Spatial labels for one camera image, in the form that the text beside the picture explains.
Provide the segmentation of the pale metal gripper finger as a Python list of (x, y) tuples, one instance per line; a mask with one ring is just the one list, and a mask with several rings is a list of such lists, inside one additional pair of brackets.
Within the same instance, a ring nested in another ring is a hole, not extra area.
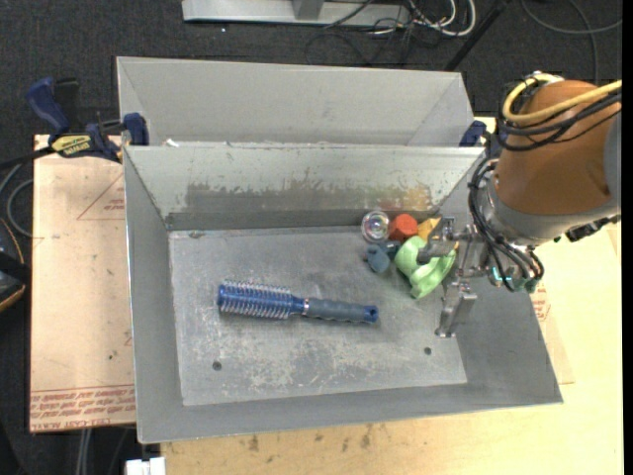
[(453, 337), (457, 328), (470, 316), (478, 295), (464, 287), (450, 287), (442, 299), (442, 310), (435, 334), (439, 337)]
[(429, 262), (432, 258), (448, 255), (455, 247), (453, 217), (427, 219), (418, 226), (418, 235), (425, 245), (417, 253), (418, 262)]

